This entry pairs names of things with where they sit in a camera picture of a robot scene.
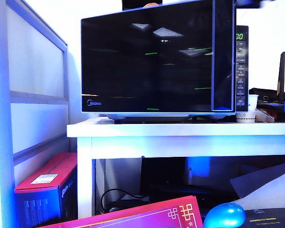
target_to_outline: microwave control panel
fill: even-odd
[[[248,110],[248,26],[236,32],[236,111]]]

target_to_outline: midea logo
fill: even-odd
[[[86,103],[87,103],[87,106],[101,105],[101,102],[94,102],[92,100],[88,100]]]

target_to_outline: paper cup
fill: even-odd
[[[248,111],[255,111],[257,108],[257,97],[256,94],[249,94],[248,95]]]
[[[248,111],[242,113],[236,113],[237,123],[249,124],[254,123],[256,120],[256,112]]]

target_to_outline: red book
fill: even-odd
[[[194,196],[115,211],[43,228],[202,228]]]

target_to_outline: table leg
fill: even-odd
[[[92,138],[79,137],[77,139],[77,197],[78,218],[94,215],[95,201],[95,161],[92,161]]]

